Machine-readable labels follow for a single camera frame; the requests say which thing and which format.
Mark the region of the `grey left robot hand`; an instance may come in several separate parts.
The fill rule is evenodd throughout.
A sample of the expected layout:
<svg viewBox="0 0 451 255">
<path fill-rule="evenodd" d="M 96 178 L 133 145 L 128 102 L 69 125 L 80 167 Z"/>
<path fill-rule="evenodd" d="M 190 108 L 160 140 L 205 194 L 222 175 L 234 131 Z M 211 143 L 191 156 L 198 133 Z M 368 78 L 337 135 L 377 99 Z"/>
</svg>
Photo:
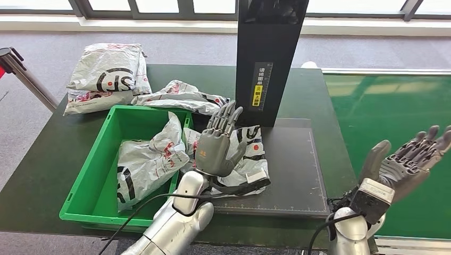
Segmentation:
<svg viewBox="0 0 451 255">
<path fill-rule="evenodd" d="M 200 135 L 195 153 L 196 169 L 210 176 L 230 175 L 246 151 L 246 142 L 240 142 L 236 151 L 228 157 L 232 129 L 243 112 L 231 101 L 215 112 Z"/>
</svg>

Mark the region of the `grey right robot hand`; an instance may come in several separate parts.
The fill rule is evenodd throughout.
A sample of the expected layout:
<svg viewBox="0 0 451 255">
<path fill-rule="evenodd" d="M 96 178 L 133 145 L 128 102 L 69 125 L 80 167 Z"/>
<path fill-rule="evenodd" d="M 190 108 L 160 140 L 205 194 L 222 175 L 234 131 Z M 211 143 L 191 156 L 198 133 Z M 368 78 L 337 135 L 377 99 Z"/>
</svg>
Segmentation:
<svg viewBox="0 0 451 255">
<path fill-rule="evenodd" d="M 377 143 L 368 153 L 359 175 L 359 183 L 365 178 L 377 181 L 395 191 L 392 202 L 408 196 L 429 176 L 430 170 L 450 150 L 450 126 L 437 137 L 438 125 L 416 136 L 388 155 L 389 140 Z"/>
</svg>

